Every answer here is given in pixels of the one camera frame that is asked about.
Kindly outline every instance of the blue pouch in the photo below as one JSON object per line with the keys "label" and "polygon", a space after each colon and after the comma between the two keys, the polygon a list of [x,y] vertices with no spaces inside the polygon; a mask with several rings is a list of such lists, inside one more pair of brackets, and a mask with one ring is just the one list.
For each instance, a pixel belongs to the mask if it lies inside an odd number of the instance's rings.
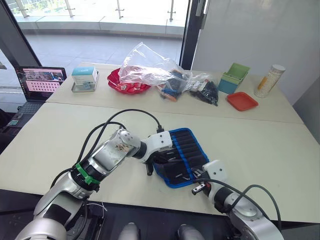
{"label": "blue pouch", "polygon": [[189,128],[169,131],[172,149],[157,152],[153,156],[156,173],[170,188],[181,188],[193,183],[193,172],[202,170],[209,162],[196,137]]}

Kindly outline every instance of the jar lid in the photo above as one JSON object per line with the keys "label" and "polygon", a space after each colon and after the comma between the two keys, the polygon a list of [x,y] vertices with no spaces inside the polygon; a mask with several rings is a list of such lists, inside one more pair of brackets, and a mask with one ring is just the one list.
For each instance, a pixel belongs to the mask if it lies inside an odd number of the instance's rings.
{"label": "jar lid", "polygon": [[273,64],[272,67],[278,71],[284,72],[286,68],[284,66],[278,65],[278,64]]}

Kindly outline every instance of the orange item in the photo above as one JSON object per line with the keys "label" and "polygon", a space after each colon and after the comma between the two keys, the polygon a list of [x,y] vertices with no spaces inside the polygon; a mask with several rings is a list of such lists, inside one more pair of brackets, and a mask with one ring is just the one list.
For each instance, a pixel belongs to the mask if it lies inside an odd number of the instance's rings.
{"label": "orange item", "polygon": [[266,83],[266,81],[268,80],[268,78],[265,76],[262,81],[260,82],[259,86],[258,86],[258,90],[260,90]]}
{"label": "orange item", "polygon": [[226,98],[227,98],[227,101],[232,106],[234,106],[235,109],[241,112],[252,109],[259,105],[259,103],[256,100],[254,100],[252,97],[250,97],[248,94],[246,94],[243,91],[230,94]]}

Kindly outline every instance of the white table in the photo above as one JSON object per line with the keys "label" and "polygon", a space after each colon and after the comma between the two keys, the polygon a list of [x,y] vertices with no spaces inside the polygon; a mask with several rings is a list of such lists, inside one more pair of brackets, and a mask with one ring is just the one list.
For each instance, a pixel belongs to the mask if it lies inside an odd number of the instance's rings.
{"label": "white table", "polygon": [[[219,92],[218,107],[200,101],[190,96],[188,92],[185,92],[177,102],[162,99],[159,92],[154,88],[150,88],[143,94],[125,95],[108,86],[108,75],[120,66],[95,63],[82,63],[81,65],[93,65],[99,70],[99,80],[95,92],[73,93],[71,91],[73,80],[68,77],[47,102],[118,109],[139,108],[160,113],[303,124],[277,86],[272,89],[267,98],[258,98],[254,95],[254,89],[262,78],[260,76],[248,75],[238,87],[237,92],[245,92],[259,103],[256,108],[240,112],[227,102],[227,94],[224,92]],[[219,72],[212,74],[217,80],[222,75]]]}
{"label": "white table", "polygon": [[[45,103],[0,155],[0,189],[46,193],[54,177],[76,161],[88,132],[117,111]],[[224,161],[229,183],[236,188],[260,184],[270,190],[282,220],[320,223],[320,150],[304,124],[152,113],[166,130],[192,129],[209,159]],[[142,113],[127,112],[116,120],[142,139],[156,131],[152,118]],[[108,127],[101,139],[107,140],[115,129]],[[156,173],[147,176],[146,167],[129,158],[90,199],[219,214],[204,194],[193,196],[191,189],[171,189]],[[276,219],[264,192],[252,190],[248,195]]]}

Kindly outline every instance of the white box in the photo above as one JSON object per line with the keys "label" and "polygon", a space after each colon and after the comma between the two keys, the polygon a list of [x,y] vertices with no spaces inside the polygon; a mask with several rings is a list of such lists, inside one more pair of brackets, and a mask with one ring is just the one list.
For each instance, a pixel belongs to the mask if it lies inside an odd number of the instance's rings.
{"label": "white box", "polygon": [[75,85],[94,85],[97,82],[97,69],[94,66],[76,67],[71,77]]}

